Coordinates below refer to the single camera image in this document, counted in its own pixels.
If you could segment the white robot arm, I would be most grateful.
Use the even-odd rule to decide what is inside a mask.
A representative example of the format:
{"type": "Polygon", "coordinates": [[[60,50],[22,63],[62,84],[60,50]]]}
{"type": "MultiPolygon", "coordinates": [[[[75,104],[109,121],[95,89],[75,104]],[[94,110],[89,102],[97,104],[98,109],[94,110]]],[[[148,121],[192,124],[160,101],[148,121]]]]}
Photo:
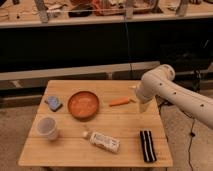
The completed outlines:
{"type": "Polygon", "coordinates": [[[135,95],[141,103],[148,103],[158,95],[213,130],[213,99],[175,84],[174,78],[172,66],[160,65],[142,75],[134,86],[135,95]]]}

